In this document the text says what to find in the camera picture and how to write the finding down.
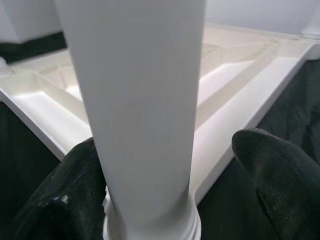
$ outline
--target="white pillar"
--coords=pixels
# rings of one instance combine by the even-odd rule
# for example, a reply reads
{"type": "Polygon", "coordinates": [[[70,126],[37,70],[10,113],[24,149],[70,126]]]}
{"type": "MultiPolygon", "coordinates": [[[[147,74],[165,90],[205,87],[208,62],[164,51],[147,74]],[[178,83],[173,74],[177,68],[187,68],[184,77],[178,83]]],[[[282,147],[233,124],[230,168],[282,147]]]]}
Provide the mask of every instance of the white pillar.
{"type": "Polygon", "coordinates": [[[205,1],[56,3],[114,206],[110,239],[199,239],[188,192],[205,1]]]}
{"type": "Polygon", "coordinates": [[[320,1],[308,24],[302,30],[302,36],[308,39],[320,39],[320,1]]]}

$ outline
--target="white wall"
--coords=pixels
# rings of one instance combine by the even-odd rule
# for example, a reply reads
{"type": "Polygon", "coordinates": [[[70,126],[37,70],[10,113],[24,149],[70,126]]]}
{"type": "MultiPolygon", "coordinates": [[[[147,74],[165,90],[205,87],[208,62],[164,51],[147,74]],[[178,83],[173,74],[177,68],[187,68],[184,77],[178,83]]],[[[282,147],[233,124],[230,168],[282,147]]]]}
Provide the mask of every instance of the white wall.
{"type": "Polygon", "coordinates": [[[19,42],[61,31],[54,0],[0,0],[19,42]]]}
{"type": "Polygon", "coordinates": [[[0,43],[17,42],[18,36],[8,19],[4,6],[0,2],[0,43]]]}
{"type": "Polygon", "coordinates": [[[208,22],[300,34],[319,0],[207,0],[208,22]]]}

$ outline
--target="white platform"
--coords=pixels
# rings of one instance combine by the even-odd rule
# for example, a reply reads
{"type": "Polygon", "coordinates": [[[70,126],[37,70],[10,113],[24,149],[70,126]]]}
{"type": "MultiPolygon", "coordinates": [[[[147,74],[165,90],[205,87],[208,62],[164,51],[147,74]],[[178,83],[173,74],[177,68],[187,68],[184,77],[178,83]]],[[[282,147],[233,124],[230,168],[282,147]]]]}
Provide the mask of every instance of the white platform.
{"type": "MultiPolygon", "coordinates": [[[[232,159],[232,135],[261,121],[312,46],[294,35],[206,26],[189,189],[196,203],[232,159]]],[[[12,69],[0,79],[1,100],[60,160],[92,136],[68,51],[12,69]]]]}

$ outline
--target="dark floor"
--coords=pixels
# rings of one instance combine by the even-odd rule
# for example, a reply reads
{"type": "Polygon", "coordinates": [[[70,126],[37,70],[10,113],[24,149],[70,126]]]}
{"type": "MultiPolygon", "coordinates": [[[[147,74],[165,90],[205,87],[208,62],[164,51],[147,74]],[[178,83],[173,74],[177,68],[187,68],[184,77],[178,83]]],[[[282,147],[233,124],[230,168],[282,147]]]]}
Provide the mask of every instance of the dark floor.
{"type": "MultiPolygon", "coordinates": [[[[58,33],[22,45],[0,43],[0,56],[11,63],[65,47],[63,35],[58,33]]],[[[319,93],[320,61],[309,61],[258,126],[300,146],[318,164],[319,93]]],[[[1,183],[6,183],[0,195],[1,234],[8,220],[54,169],[58,160],[3,104],[0,105],[0,128],[1,164],[4,160],[10,163],[6,168],[0,167],[1,183]]],[[[198,211],[203,240],[279,239],[260,206],[252,180],[235,160],[198,205],[198,211]]]]}

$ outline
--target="column base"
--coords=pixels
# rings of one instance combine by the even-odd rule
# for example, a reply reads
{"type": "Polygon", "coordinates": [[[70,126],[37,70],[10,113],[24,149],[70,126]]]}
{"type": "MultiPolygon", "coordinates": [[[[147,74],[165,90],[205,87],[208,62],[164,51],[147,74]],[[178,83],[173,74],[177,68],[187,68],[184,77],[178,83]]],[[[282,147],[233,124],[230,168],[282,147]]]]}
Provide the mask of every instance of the column base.
{"type": "MultiPolygon", "coordinates": [[[[108,209],[105,206],[105,212],[110,213],[113,211],[112,204],[108,204],[108,209]]],[[[147,229],[147,232],[119,232],[123,227],[117,226],[117,231],[110,231],[111,227],[115,227],[116,223],[109,222],[110,217],[105,215],[103,222],[103,239],[104,240],[200,240],[201,239],[201,220],[197,210],[197,205],[189,196],[186,212],[184,212],[177,221],[173,222],[168,227],[157,227],[147,229]],[[189,215],[188,222],[186,223],[186,215],[189,215]]]]}

